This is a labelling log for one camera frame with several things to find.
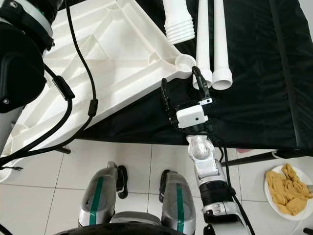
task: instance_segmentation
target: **silver robot arm segment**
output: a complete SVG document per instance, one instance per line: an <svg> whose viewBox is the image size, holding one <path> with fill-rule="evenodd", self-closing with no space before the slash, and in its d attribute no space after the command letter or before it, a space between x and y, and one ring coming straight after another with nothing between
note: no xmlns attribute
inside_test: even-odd
<svg viewBox="0 0 313 235"><path fill-rule="evenodd" d="M5 114L0 114L0 153L2 153L5 143L18 120L23 107L19 107Z"/></svg>
<svg viewBox="0 0 313 235"><path fill-rule="evenodd" d="M233 201L221 163L214 158L214 145L207 136L188 136L188 153L195 164L195 174L203 202L203 216L208 224L206 235L251 235L240 208Z"/></svg>

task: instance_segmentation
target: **white pipe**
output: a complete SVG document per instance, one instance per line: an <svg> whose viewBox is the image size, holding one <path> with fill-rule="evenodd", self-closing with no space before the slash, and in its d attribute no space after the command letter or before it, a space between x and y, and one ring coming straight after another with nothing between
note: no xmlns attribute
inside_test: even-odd
<svg viewBox="0 0 313 235"><path fill-rule="evenodd" d="M233 83L228 64L227 35L223 0L214 0L214 72L213 88L226 90Z"/></svg>
<svg viewBox="0 0 313 235"><path fill-rule="evenodd" d="M208 0L199 0L198 32L197 32L197 66L206 80L207 86L212 86L212 71L210 69L210 38L209 38L209 6ZM199 89L196 77L192 85Z"/></svg>
<svg viewBox="0 0 313 235"><path fill-rule="evenodd" d="M186 0L163 0L165 31L169 43L177 44L195 38L194 24Z"/></svg>

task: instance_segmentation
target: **black cable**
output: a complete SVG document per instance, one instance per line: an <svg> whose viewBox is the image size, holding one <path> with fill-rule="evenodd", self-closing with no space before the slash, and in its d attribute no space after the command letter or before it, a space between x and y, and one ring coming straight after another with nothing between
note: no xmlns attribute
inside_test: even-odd
<svg viewBox="0 0 313 235"><path fill-rule="evenodd" d="M230 181L230 176L229 176L228 153L227 153L227 148L226 148L225 146L224 146L224 154L225 154L225 167L226 167L227 183L228 183L229 188L232 189L231 181ZM250 223L250 220L249 220L249 218L248 218L248 216L247 216L247 214L246 214L246 212L245 212L243 206L242 206L241 203L239 202L239 200L238 200L238 198L236 197L236 195L232 195L232 196L233 196L235 202L238 204L239 209L240 209L240 212L241 212L241 214L243 215L243 218L244 218L244 220L245 220L247 226L249 227L251 234L252 234L252 235L255 235L255 232L254 232L254 230L253 230L253 227L252 227L252 225L251 225L251 223Z"/></svg>
<svg viewBox="0 0 313 235"><path fill-rule="evenodd" d="M67 110L66 110L65 114L63 115L62 119L54 127L52 127L48 132L43 134L41 137L39 137L38 139L36 139L32 143L26 145L25 147L21 148L20 150L16 151L15 153L13 153L7 157L0 158L0 166L3 166L5 164L9 163L12 160L23 158L24 154L27 153L30 149L36 147L38 144L42 143L43 141L48 139L50 136L52 136L68 120L68 118L72 112L72 109L73 109L73 101L71 99L69 99L67 101Z"/></svg>
<svg viewBox="0 0 313 235"><path fill-rule="evenodd" d="M220 158L220 163L222 162L222 160L223 160L223 158L224 158L224 152L223 152L223 150L222 150L222 148L221 147L219 147L219 150L220 150L220 152L221 152L221 158Z"/></svg>
<svg viewBox="0 0 313 235"><path fill-rule="evenodd" d="M3 233L3 235L13 235L9 230L7 230L3 225L0 224L0 232Z"/></svg>
<svg viewBox="0 0 313 235"><path fill-rule="evenodd" d="M18 159L18 158L24 158L24 157L29 157L29 156L33 156L33 155L37 155L37 154L41 154L41 153L46 153L46 152L50 152L50 151L53 151L53 150L56 150L56 149L59 149L61 147L64 147L65 145L67 145L68 143L72 142L91 122L92 118L96 115L96 111L97 111L97 106L98 106L98 100L96 98L96 89L95 89L95 83L94 83L94 79L92 77L92 74L90 72L90 69L87 65L87 63L85 62L84 60L84 57L79 49L79 46L78 46L78 43L77 43L77 40L76 40L76 36L75 36L75 32L74 32L74 27L73 27L73 22L72 22L72 17L71 17L71 13L70 13L70 8L69 8L69 3L68 3L68 0L65 1L65 4L66 4L66 10L67 10L67 19L68 19L68 24L69 24L69 28L70 28L70 32L71 32L71 35L72 35L72 39L73 39L73 43L74 43L74 46L76 48L76 51L79 55L79 58L81 59L82 63L84 64L85 66L85 69L87 71L87 74L89 76L89 79L90 79L90 83L91 83L91 89L92 89L92 100L90 102L90 106L89 106L89 112L88 112L88 115L89 115L89 118L87 119L87 121L83 124L83 126L71 137L69 138L68 140L60 143L60 144L57 144L55 146L52 146L52 147L48 147L48 148L43 148L43 149L38 149L38 150L33 150L33 151L18 151L19 152L19 155L16 156L15 153L14 153L14 159ZM54 72L48 68L47 66L45 66L45 68L47 68L47 72L53 77L53 76L56 76L54 74ZM0 165L4 165L8 162L10 162L11 160L9 160L10 158L8 157L3 157L0 159Z"/></svg>
<svg viewBox="0 0 313 235"><path fill-rule="evenodd" d="M79 49L79 46L78 46L78 43L77 43L77 40L76 40L76 36L75 36L75 31L74 31L74 27L73 27L73 22L72 22L72 16L70 14L70 8L69 8L69 3L68 3L68 0L65 0L65 6L66 6L66 10L67 10L67 20L68 20L68 24L69 24L69 29L70 29L70 33L72 35L72 39L73 39L73 43L74 43L74 46L75 46L75 49L77 51L77 54L79 56L79 58L81 59L81 61L83 62L84 64L84 67L88 73L88 76L90 78L90 82L91 82L91 89L92 89L92 99L96 99L96 87L95 87L95 84L94 84L94 80L93 80L93 77L92 77L92 74L90 72L90 69Z"/></svg>

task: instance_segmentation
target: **yellow fabric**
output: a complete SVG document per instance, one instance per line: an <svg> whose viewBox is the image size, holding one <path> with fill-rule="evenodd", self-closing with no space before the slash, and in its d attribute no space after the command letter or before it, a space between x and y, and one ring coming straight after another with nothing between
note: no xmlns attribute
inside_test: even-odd
<svg viewBox="0 0 313 235"><path fill-rule="evenodd" d="M269 192L279 211L293 216L298 215L313 198L308 186L301 182L290 164L282 168L284 175L269 171L266 173Z"/></svg>

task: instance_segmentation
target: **black cloth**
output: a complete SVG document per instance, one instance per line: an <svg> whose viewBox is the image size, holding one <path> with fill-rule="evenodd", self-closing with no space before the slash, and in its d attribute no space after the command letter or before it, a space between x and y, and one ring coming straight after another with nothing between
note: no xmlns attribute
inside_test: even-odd
<svg viewBox="0 0 313 235"><path fill-rule="evenodd" d="M161 0L137 0L164 32ZM197 29L198 1L187 0ZM313 149L313 43L298 0L224 0L233 86L210 89L206 114L227 147ZM210 47L214 41L209 0ZM195 57L196 39L176 45ZM210 56L213 61L214 51ZM196 96L191 79L169 83L174 103ZM187 144L173 129L160 89L87 129L82 139Z"/></svg>

